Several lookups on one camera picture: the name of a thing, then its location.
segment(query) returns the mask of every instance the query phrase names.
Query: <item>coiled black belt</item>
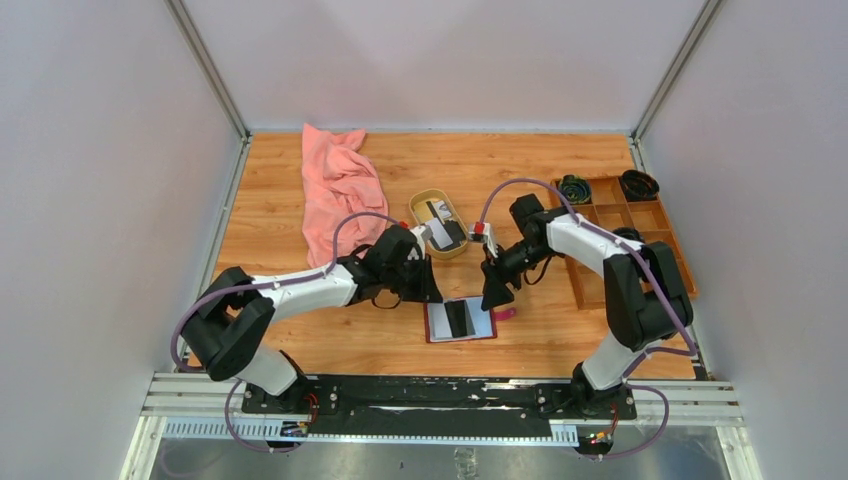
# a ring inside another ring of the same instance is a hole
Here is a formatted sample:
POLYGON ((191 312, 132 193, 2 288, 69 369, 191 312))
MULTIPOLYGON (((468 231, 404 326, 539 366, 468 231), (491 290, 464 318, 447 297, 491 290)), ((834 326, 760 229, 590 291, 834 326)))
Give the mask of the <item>coiled black belt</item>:
POLYGON ((592 203, 592 187, 583 177, 577 175, 566 175, 559 182, 559 191, 572 205, 585 205, 592 203))
POLYGON ((628 202, 656 200, 660 191, 660 185, 654 177, 638 170, 626 170, 618 177, 618 182, 628 202))

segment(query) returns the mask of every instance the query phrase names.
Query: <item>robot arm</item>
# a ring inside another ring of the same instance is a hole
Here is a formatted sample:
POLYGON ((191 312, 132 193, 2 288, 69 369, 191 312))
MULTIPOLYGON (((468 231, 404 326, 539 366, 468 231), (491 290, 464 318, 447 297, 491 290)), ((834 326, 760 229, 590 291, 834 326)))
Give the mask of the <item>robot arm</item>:
POLYGON ((282 352, 262 346, 268 326, 284 318, 324 307, 345 307, 375 298, 389 289, 401 300, 441 302, 424 242, 426 226, 386 229, 362 258, 340 257, 326 265, 278 276, 248 276, 241 268, 223 271, 203 296, 229 287, 255 289, 222 295, 200 307, 186 322, 182 337, 212 380, 237 377, 280 395, 297 379, 282 352))
MULTIPOLYGON (((488 246, 493 241, 472 234, 473 241, 487 244, 486 260, 481 264, 484 309, 512 302, 514 294, 507 285, 520 289, 521 274, 554 255, 573 257, 604 279, 610 333, 574 370, 572 393, 578 404, 607 398, 621 387, 639 357, 677 332, 656 293, 643 291, 642 272, 622 243, 647 260, 678 318, 684 326, 691 324, 692 306, 668 245, 646 245, 620 237, 612 241, 593 231, 600 227, 580 215, 575 220, 564 207, 545 210, 535 195, 518 198, 510 213, 524 239, 509 249, 498 245, 493 252, 488 246)), ((485 232, 486 227, 478 224, 472 231, 485 232)))

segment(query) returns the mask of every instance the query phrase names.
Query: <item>beige container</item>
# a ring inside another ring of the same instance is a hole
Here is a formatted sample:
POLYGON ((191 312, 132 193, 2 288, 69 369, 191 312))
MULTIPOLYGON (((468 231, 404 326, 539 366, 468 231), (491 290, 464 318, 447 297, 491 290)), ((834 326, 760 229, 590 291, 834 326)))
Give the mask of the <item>beige container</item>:
POLYGON ((465 223, 462 222, 462 219, 459 218, 459 214, 456 213, 456 209, 453 208, 453 204, 450 202, 450 199, 445 194, 445 192, 441 190, 437 190, 435 188, 430 190, 424 190, 421 193, 417 193, 412 196, 409 200, 409 210, 412 212, 412 216, 415 218, 415 221, 420 225, 426 223, 437 216, 440 217, 440 222, 445 225, 446 222, 454 221, 459 224, 459 227, 462 229, 463 239, 459 246, 452 248, 450 250, 438 250, 436 249, 433 240, 431 239, 427 242, 427 251, 433 258, 438 258, 441 260, 447 260, 449 258, 453 258, 460 253, 464 252, 466 248, 468 248, 468 227, 465 226, 465 223), (427 202, 431 202, 432 204, 438 204, 439 202, 444 202, 444 205, 447 207, 448 212, 444 212, 444 210, 437 210, 437 215, 433 215, 432 210, 427 205, 427 202))

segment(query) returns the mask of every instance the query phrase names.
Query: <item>pink tab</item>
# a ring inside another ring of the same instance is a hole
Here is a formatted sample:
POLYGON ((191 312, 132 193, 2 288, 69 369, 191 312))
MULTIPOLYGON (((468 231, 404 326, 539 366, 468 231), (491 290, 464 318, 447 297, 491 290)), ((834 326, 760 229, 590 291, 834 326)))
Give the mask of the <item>pink tab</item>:
POLYGON ((495 312, 494 319, 496 322, 500 322, 501 320, 508 320, 514 317, 516 313, 518 313, 518 310, 516 310, 515 307, 509 308, 507 310, 504 310, 503 312, 495 312))

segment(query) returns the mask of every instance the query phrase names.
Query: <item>wooden table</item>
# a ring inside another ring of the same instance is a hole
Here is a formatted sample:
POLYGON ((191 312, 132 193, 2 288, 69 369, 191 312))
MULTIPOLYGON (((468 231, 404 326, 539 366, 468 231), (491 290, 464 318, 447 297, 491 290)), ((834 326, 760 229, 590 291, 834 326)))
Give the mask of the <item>wooden table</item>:
MULTIPOLYGON (((428 188, 444 190, 468 224, 504 180, 615 175, 633 166, 623 135, 369 134, 361 153, 377 167, 389 214, 411 224, 408 201, 428 188)), ((278 275, 308 268, 300 167, 299 134, 254 137, 218 271, 240 265, 248 274, 278 275)), ((530 192, 548 203, 546 192, 531 185, 509 186, 495 199, 487 220, 501 244, 520 239, 508 207, 530 192)), ((481 294, 482 259, 481 247, 471 245, 454 259, 434 260, 445 298, 481 294)), ((265 342, 311 373, 569 377, 608 331, 603 310, 577 310, 561 261, 539 285, 517 292, 511 306, 518 315, 498 324, 496 339, 428 344, 421 304, 379 310, 363 303, 288 318, 271 326, 265 342)), ((683 347, 679 336, 669 343, 683 347)), ((686 358, 655 355, 635 376, 693 378, 693 370, 686 358)))

